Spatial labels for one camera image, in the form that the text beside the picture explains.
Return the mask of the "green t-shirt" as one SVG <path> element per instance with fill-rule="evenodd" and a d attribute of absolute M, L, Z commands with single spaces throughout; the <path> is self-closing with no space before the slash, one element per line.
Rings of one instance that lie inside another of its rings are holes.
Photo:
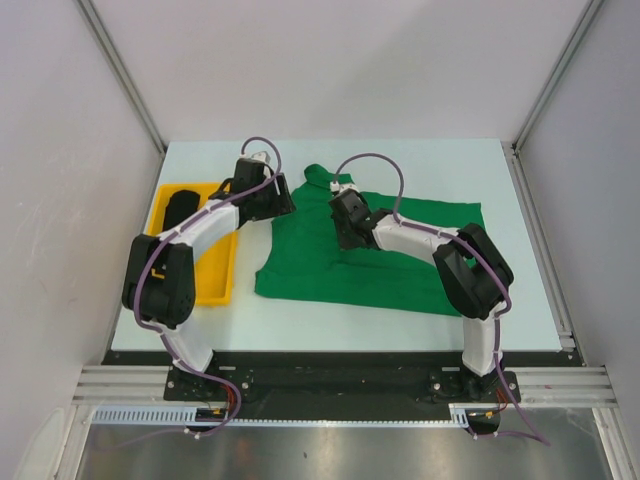
<path fill-rule="evenodd" d="M 256 294 L 456 316 L 436 268 L 410 256 L 372 249 L 344 250 L 331 218 L 331 172 L 304 170 L 292 193 L 295 212 L 272 222 L 272 247 L 255 276 Z"/>

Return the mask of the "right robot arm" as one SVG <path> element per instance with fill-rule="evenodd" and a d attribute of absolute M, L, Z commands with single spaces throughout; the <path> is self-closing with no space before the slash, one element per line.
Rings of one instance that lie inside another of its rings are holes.
<path fill-rule="evenodd" d="M 372 211 L 355 184 L 330 184 L 331 218 L 339 246 L 400 253 L 434 266 L 445 295 L 463 316 L 463 393 L 484 401 L 497 389 L 502 353 L 496 321 L 511 307 L 513 272 L 485 229 L 469 223 L 461 229 L 438 227 L 401 216 L 394 210 Z"/>

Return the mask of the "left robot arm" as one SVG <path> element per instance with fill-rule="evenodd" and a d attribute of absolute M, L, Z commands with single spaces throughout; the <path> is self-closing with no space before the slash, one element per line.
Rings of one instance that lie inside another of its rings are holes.
<path fill-rule="evenodd" d="M 197 398 L 214 397 L 221 376 L 209 368 L 214 350 L 192 319 L 196 263 L 246 223 L 294 211 L 284 174 L 270 165 L 269 155 L 243 154 L 234 175 L 195 213 L 156 236 L 141 234 L 132 241 L 122 304 L 141 328 L 160 336 L 173 364 L 189 372 L 185 385 Z"/>

